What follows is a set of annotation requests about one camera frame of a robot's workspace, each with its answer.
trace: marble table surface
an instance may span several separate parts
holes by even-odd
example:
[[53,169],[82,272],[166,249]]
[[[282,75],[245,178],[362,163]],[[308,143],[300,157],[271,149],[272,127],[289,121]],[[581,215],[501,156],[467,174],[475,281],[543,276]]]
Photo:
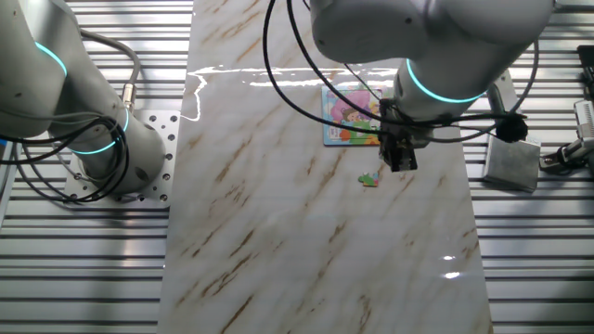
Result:
[[[271,61],[290,98],[320,115],[321,83],[286,5],[271,22]],[[318,66],[353,82],[317,53],[295,6]],[[195,4],[159,333],[491,333],[462,146],[431,144],[406,173],[391,173],[377,147],[324,147],[322,125],[265,74],[266,7]],[[382,86],[399,63],[355,69]],[[379,173],[379,186],[362,187],[362,173]]]

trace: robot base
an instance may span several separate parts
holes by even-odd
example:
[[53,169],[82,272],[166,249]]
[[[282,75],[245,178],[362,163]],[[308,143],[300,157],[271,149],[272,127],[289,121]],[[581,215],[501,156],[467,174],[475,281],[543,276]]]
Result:
[[[165,163],[152,182],[136,193],[108,196],[97,202],[86,203],[83,207],[68,204],[73,209],[167,209],[170,206],[171,194],[174,188],[175,155],[179,134],[180,112],[170,110],[136,110],[136,118],[149,124],[161,136],[165,145]],[[75,173],[81,172],[79,159],[72,155],[71,168]],[[66,179],[66,194],[78,198],[90,195],[97,187],[78,177],[68,174]]]

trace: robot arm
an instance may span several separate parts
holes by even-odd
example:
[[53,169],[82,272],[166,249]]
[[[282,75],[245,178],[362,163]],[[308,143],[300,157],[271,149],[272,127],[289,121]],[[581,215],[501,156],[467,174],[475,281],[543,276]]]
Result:
[[29,31],[19,1],[0,1],[0,134],[31,137],[47,130],[58,104],[65,70]]
[[[550,0],[312,0],[311,12],[316,46],[332,60],[405,58],[394,79],[398,113],[383,116],[431,121],[458,117],[482,96],[542,33],[553,5]],[[427,146],[422,138],[433,135],[386,128],[410,137],[411,148]]]
[[[0,0],[0,43],[8,45],[0,53],[0,134],[23,138],[47,130],[62,136],[90,123],[88,112],[111,117],[124,130],[129,152],[114,193],[135,192],[156,177],[165,159],[160,136],[129,112],[95,66],[63,0]],[[58,115],[68,122],[52,122]],[[111,129],[97,125],[68,148],[88,176],[105,179],[116,168],[115,144]]]

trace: picture book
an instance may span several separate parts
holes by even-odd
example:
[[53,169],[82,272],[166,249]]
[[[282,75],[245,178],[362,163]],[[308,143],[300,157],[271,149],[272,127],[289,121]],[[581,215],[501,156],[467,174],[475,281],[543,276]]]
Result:
[[[339,92],[362,109],[380,115],[380,101],[362,87],[338,88]],[[381,98],[381,90],[374,90]],[[340,100],[326,86],[322,87],[322,115],[325,120],[366,130],[379,130],[380,122],[356,111]],[[377,146],[376,135],[363,134],[324,124],[324,145]]]

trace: black wire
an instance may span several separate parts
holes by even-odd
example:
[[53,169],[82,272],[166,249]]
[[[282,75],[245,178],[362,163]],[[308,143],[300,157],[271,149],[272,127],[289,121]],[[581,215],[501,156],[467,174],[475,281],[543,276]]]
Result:
[[270,0],[270,2],[268,3],[268,9],[266,11],[266,15],[265,15],[265,19],[264,19],[264,31],[262,34],[262,47],[263,47],[263,51],[264,51],[264,64],[266,67],[266,71],[268,72],[268,78],[270,80],[270,83],[274,87],[275,91],[277,91],[277,94],[280,96],[280,98],[282,98],[289,106],[291,106],[297,112],[301,113],[303,116],[305,116],[311,120],[314,120],[316,122],[321,122],[321,123],[329,125],[329,126],[334,126],[337,128],[354,131],[354,132],[358,132],[358,133],[362,133],[362,134],[392,135],[392,133],[387,132],[387,131],[374,131],[374,130],[360,129],[360,128],[355,128],[353,126],[342,125],[342,124],[338,124],[338,123],[331,122],[328,120],[324,120],[322,118],[312,115],[311,113],[309,113],[309,112],[305,111],[304,109],[302,109],[301,107],[297,106],[295,103],[293,103],[293,101],[291,101],[282,92],[282,90],[278,86],[278,83],[277,83],[277,80],[275,79],[274,74],[272,73],[272,68],[270,66],[270,58],[268,57],[268,29],[270,26],[270,18],[272,17],[272,11],[274,9],[275,3],[276,3],[276,0]]
[[101,36],[100,34],[96,34],[94,32],[88,32],[86,30],[82,30],[81,29],[81,35],[82,37],[85,38],[90,38],[92,40],[95,40],[96,42],[99,42],[103,45],[108,45],[111,46],[115,49],[118,49],[122,52],[124,52],[124,54],[126,54],[126,56],[128,56],[133,62],[134,62],[134,67],[132,69],[132,74],[130,75],[130,80],[128,80],[129,84],[135,84],[136,80],[138,79],[138,74],[140,73],[140,59],[138,58],[138,55],[136,54],[136,52],[134,52],[133,49],[131,49],[128,45],[125,45],[119,41],[116,41],[112,38],[108,38],[105,36]]
[[[97,118],[96,120],[88,123],[83,128],[81,128],[77,131],[74,131],[73,133],[70,133],[69,134],[69,135],[71,135],[70,137],[66,138],[66,140],[64,140],[64,142],[62,142],[57,148],[51,150],[50,152],[47,152],[45,154],[42,154],[42,155],[32,158],[32,159],[27,159],[27,160],[23,160],[23,161],[0,161],[0,164],[16,165],[16,164],[20,164],[20,163],[32,163],[32,162],[41,161],[43,159],[46,159],[46,158],[49,158],[51,156],[58,154],[62,149],[66,148],[66,146],[71,144],[74,140],[76,140],[76,138],[78,138],[86,130],[88,130],[98,124],[106,125],[108,128],[110,128],[110,126],[112,126],[113,122],[115,122],[115,121],[111,117],[104,116],[104,117]],[[63,138],[63,137],[64,137],[64,135],[60,136],[60,137],[55,137],[55,138],[51,138],[51,139],[43,139],[43,140],[27,140],[27,139],[20,139],[20,138],[11,138],[14,140],[9,140],[9,141],[13,141],[16,143],[21,143],[21,144],[48,144],[48,143],[53,143],[53,142],[57,141],[57,138]]]
[[43,144],[56,143],[58,141],[68,140],[68,139],[72,138],[73,136],[77,136],[77,135],[83,133],[84,131],[86,131],[92,127],[92,126],[89,126],[90,124],[97,124],[97,120],[99,120],[99,119],[101,119],[101,118],[98,117],[98,118],[94,119],[93,122],[87,124],[84,128],[78,129],[78,130],[73,131],[69,134],[52,137],[49,139],[23,139],[23,138],[9,137],[9,136],[5,136],[5,135],[1,135],[1,134],[0,134],[0,139],[10,141],[13,143],[28,144],[28,145],[43,145]]
[[386,122],[386,123],[395,124],[395,125],[428,127],[428,125],[441,125],[444,123],[461,122],[461,121],[467,121],[467,120],[502,120],[502,119],[508,119],[510,117],[510,115],[484,114],[484,115],[462,116],[462,117],[450,118],[450,119],[446,119],[446,120],[437,119],[437,120],[423,121],[423,122],[417,122],[417,121],[400,122],[397,120],[383,119],[380,116],[377,116],[371,112],[368,112],[368,111],[362,109],[361,107],[357,106],[355,103],[353,103],[351,100],[349,100],[346,96],[344,96],[341,92],[339,92],[338,89],[336,89],[336,87],[334,87],[334,85],[332,85],[332,83],[330,83],[328,81],[328,79],[324,76],[324,74],[319,70],[316,63],[311,59],[311,57],[309,56],[309,52],[307,52],[307,48],[305,47],[305,45],[303,43],[301,34],[299,33],[299,28],[297,27],[297,22],[295,21],[295,16],[294,16],[293,7],[292,7],[292,0],[287,0],[287,11],[289,14],[289,20],[291,22],[291,28],[293,30],[293,35],[295,37],[295,40],[297,41],[297,44],[299,45],[299,48],[303,54],[303,57],[305,58],[305,60],[307,60],[307,63],[312,68],[312,70],[316,73],[318,78],[320,80],[322,80],[322,82],[324,82],[324,84],[329,88],[329,90],[332,91],[332,93],[334,93],[344,103],[349,105],[351,108],[359,111],[360,113],[367,115],[369,118],[372,118],[376,121]]
[[[305,7],[307,7],[307,10],[311,11],[311,9],[312,9],[312,8],[311,8],[311,7],[310,7],[310,6],[307,4],[307,0],[303,0],[303,4],[305,5]],[[380,97],[379,97],[377,94],[375,94],[375,92],[373,91],[373,89],[371,89],[371,88],[368,86],[368,84],[367,84],[367,83],[366,83],[366,82],[365,82],[363,79],[361,79],[361,77],[360,77],[360,76],[358,76],[358,75],[355,73],[355,71],[353,71],[353,69],[351,69],[351,67],[349,66],[349,64],[347,64],[347,63],[343,63],[343,65],[344,65],[344,67],[345,67],[347,70],[349,70],[349,71],[351,72],[351,74],[353,74],[353,76],[354,76],[354,77],[356,77],[356,79],[357,79],[357,80],[358,80],[360,83],[362,83],[362,84],[363,84],[363,86],[364,86],[364,87],[365,87],[365,88],[366,88],[366,89],[367,89],[367,90],[368,90],[368,91],[369,91],[369,92],[370,92],[370,93],[371,93],[371,94],[372,94],[372,95],[373,95],[375,98],[377,98],[378,100],[381,100],[381,98],[380,98]]]
[[377,98],[378,100],[381,100],[381,98],[380,98],[380,97],[379,97],[377,94],[375,94],[375,92],[373,91],[373,89],[371,89],[371,88],[370,88],[370,87],[369,87],[369,86],[368,86],[368,85],[365,83],[365,81],[364,81],[363,79],[361,79],[361,77],[360,77],[360,76],[358,76],[358,75],[355,73],[355,71],[353,71],[353,69],[351,69],[351,67],[349,66],[349,64],[346,64],[346,63],[345,63],[345,64],[343,64],[343,65],[344,65],[344,67],[345,67],[347,70],[349,70],[349,71],[351,72],[351,74],[353,74],[353,75],[356,77],[356,79],[357,79],[357,80],[358,80],[360,83],[362,83],[362,84],[363,84],[363,86],[365,86],[365,88],[366,88],[366,89],[367,89],[367,90],[368,90],[368,91],[369,91],[369,92],[370,92],[370,93],[371,93],[371,94],[372,94],[372,95],[373,95],[375,98]]
[[[115,147],[115,150],[114,150],[114,154],[115,154],[115,158],[116,158],[116,161],[114,163],[114,171],[117,171],[122,166],[122,162],[124,162],[125,165],[124,165],[123,173],[122,173],[120,179],[108,191],[106,191],[103,195],[99,195],[99,194],[102,191],[104,191],[109,186],[109,184],[111,183],[111,181],[115,177],[115,173],[111,173],[111,177],[105,183],[103,183],[103,185],[100,186],[93,193],[91,193],[91,194],[89,194],[89,195],[87,195],[85,197],[79,198],[79,199],[74,199],[74,198],[68,196],[67,194],[59,191],[58,189],[56,189],[55,187],[53,187],[49,182],[47,182],[43,178],[43,176],[41,176],[41,173],[39,172],[39,170],[37,169],[37,167],[35,166],[34,163],[31,163],[30,164],[31,167],[32,167],[33,172],[37,175],[37,177],[46,186],[48,186],[51,190],[53,190],[54,192],[56,192],[57,194],[59,194],[61,196],[61,198],[49,196],[46,193],[44,193],[43,191],[41,191],[40,189],[38,189],[37,187],[35,187],[29,181],[27,175],[22,170],[20,164],[18,165],[19,172],[20,172],[21,177],[23,178],[23,180],[27,183],[27,185],[29,185],[29,187],[33,191],[35,191],[38,195],[42,196],[45,199],[53,200],[53,201],[73,202],[73,203],[78,203],[78,204],[98,201],[100,199],[103,199],[103,198],[107,197],[111,193],[113,193],[113,191],[120,185],[120,183],[124,179],[126,173],[128,172],[130,157],[129,157],[129,152],[128,152],[128,149],[127,149],[127,141],[126,141],[126,138],[125,138],[125,132],[122,130],[122,128],[120,126],[118,126],[118,134],[112,135],[112,139],[115,140],[116,142],[118,142],[120,144],[120,145],[117,145]],[[30,152],[29,152],[29,150],[25,146],[23,146],[23,151],[24,151],[25,155],[27,156],[27,158],[29,160],[31,160]]]
[[[281,98],[283,98],[283,100],[285,100],[285,102],[287,102],[290,106],[292,106],[294,109],[296,109],[297,111],[299,111],[300,113],[302,113],[304,116],[317,121],[317,122],[322,122],[324,124],[330,125],[330,126],[335,126],[335,127],[339,127],[339,128],[347,128],[348,130],[352,130],[352,131],[358,131],[358,132],[362,132],[362,133],[367,133],[367,131],[361,131],[361,129],[356,129],[354,130],[353,128],[350,127],[345,127],[343,125],[339,125],[339,124],[335,124],[332,122],[329,122],[327,120],[323,120],[323,119],[319,119],[318,117],[311,115],[310,113],[308,113],[307,111],[300,109],[299,107],[297,107],[296,105],[294,105],[292,103],[292,101],[290,101],[286,96],[284,96],[284,94],[282,93],[282,91],[280,90],[280,88],[278,87],[278,85],[276,84],[276,81],[274,80],[274,76],[272,74],[272,71],[270,70],[269,67],[269,59],[268,59],[268,54],[267,54],[267,32],[268,32],[268,26],[269,26],[269,21],[270,21],[270,16],[271,16],[271,12],[272,12],[272,8],[274,8],[274,4],[275,4],[275,0],[271,0],[271,2],[269,3],[269,7],[268,7],[268,12],[265,18],[265,35],[264,35],[264,39],[265,39],[265,45],[264,45],[264,53],[265,53],[265,64],[267,64],[267,71],[268,71],[268,76],[270,77],[270,80],[273,84],[273,86],[275,87],[275,90],[277,90],[277,93],[281,96]],[[349,106],[353,107],[354,109],[357,109],[359,112],[368,115],[370,118],[373,118],[375,120],[381,121],[381,122],[388,122],[388,123],[392,123],[392,124],[397,124],[397,125],[404,125],[404,126],[411,126],[411,127],[430,127],[430,128],[435,128],[432,125],[440,125],[440,126],[452,126],[451,124],[453,122],[463,122],[463,121],[472,121],[472,120],[501,120],[501,119],[508,119],[510,117],[510,114],[515,114],[517,109],[522,105],[523,101],[526,99],[527,95],[529,94],[532,85],[534,84],[535,78],[536,78],[536,73],[537,73],[537,69],[538,69],[538,41],[535,41],[535,63],[533,66],[533,72],[531,75],[531,79],[528,83],[528,85],[526,86],[526,89],[524,90],[523,95],[520,97],[520,99],[517,101],[516,105],[510,110],[510,112],[508,114],[504,114],[504,115],[496,115],[496,114],[481,114],[481,115],[470,115],[470,116],[461,116],[461,117],[456,117],[456,118],[450,118],[447,120],[432,120],[432,121],[423,121],[423,122],[399,122],[399,121],[395,121],[395,120],[384,120],[381,117],[378,117],[372,113],[367,112],[364,109],[359,108],[357,105],[355,105],[352,101],[350,101],[348,98],[346,98],[345,96],[343,96],[340,92],[338,92],[338,90],[326,79],[326,77],[323,75],[323,73],[321,73],[321,71],[317,68],[316,64],[314,63],[314,61],[309,57],[309,54],[306,50],[306,48],[304,47],[303,44],[303,40],[301,39],[301,35],[299,33],[299,30],[297,28],[297,24],[295,22],[294,19],[294,14],[292,11],[292,1],[291,0],[287,0],[287,4],[288,4],[288,13],[289,13],[289,18],[291,21],[291,27],[293,29],[293,34],[295,35],[295,39],[297,40],[297,43],[303,53],[303,56],[305,57],[305,59],[308,61],[309,65],[311,66],[312,70],[314,70],[314,72],[318,75],[318,77],[324,82],[324,84],[327,85],[327,87],[333,92],[335,93],[340,99],[342,99],[345,103],[347,103]],[[363,80],[360,79],[358,76],[355,75],[355,77],[357,77],[357,79],[362,82]],[[469,135],[466,137],[462,137],[462,138],[451,138],[451,139],[442,139],[442,138],[428,138],[433,142],[437,142],[437,143],[457,143],[457,142],[461,142],[461,141],[466,141],[466,140],[471,140],[474,139],[476,137],[479,137],[481,135],[492,135],[491,131],[493,131],[497,126],[496,125],[492,125],[484,130],[477,130],[478,133],[474,134],[474,135]]]

